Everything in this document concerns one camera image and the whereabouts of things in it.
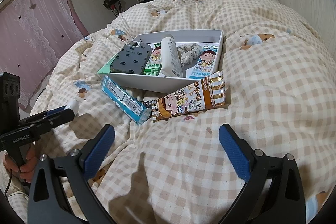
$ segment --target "metal bolt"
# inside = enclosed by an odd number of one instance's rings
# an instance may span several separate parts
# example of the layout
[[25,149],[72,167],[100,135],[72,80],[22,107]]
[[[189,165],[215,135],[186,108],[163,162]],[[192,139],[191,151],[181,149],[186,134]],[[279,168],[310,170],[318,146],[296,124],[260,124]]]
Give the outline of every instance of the metal bolt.
[[45,161],[47,159],[47,155],[46,154],[43,154],[40,156],[40,160],[41,161]]
[[255,155],[258,156],[258,157],[261,157],[261,156],[264,154],[264,152],[261,151],[260,149],[256,149],[256,150],[254,150],[254,153],[255,153]]
[[75,156],[77,156],[79,154],[79,150],[78,149],[74,149],[74,150],[72,150],[71,152],[70,152],[70,156],[71,157],[75,157]]
[[293,156],[292,154],[287,154],[287,155],[286,155],[286,158],[287,158],[288,160],[293,160],[293,159],[294,159],[294,156]]

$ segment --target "barcode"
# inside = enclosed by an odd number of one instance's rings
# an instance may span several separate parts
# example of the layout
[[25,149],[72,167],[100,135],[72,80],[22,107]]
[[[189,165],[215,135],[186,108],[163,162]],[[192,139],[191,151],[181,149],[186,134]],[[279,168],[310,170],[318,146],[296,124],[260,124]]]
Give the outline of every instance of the barcode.
[[138,116],[140,116],[141,111],[143,110],[142,107],[138,106],[137,104],[135,104],[130,98],[128,98],[127,96],[124,97],[123,102],[125,103],[126,106],[128,106],[128,108],[130,110],[132,110],[135,114],[137,114]]

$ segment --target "brown candy package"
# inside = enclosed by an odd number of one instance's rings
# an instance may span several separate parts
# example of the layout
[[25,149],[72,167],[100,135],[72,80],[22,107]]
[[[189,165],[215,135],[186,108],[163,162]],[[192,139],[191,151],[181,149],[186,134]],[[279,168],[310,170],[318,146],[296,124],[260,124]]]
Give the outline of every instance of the brown candy package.
[[153,122],[192,112],[223,107],[225,82],[223,72],[218,71],[180,90],[152,101]]

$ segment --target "checkered comforter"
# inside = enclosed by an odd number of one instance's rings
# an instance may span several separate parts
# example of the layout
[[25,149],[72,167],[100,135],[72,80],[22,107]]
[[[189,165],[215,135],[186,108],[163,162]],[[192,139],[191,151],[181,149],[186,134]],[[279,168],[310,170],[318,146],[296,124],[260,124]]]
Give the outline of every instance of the checkered comforter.
[[[95,73],[122,48],[121,39],[175,29],[224,30],[226,52],[219,69],[227,105],[168,121],[148,120],[138,127],[100,90],[101,78]],[[254,34],[275,38],[240,50]],[[80,84],[85,92],[79,93],[79,80],[85,82]],[[129,92],[145,101],[160,96]],[[80,102],[78,116],[45,134],[38,146],[51,157],[65,155],[81,148],[106,123],[113,125],[115,143],[90,183],[119,224],[218,221],[244,184],[218,140],[224,123],[267,155],[293,154],[307,200],[334,186],[336,64],[308,22],[277,0],[155,0],[135,5],[64,54],[32,114],[72,98]],[[83,217],[66,182],[64,187],[74,211]],[[23,207],[22,202],[15,204],[17,210]]]

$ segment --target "phone case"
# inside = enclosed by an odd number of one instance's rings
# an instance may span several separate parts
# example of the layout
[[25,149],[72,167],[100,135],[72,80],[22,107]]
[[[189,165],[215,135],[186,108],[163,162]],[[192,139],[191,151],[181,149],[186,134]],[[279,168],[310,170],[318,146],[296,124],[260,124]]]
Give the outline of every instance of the phone case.
[[152,54],[149,44],[128,41],[110,65],[111,72],[143,74]]

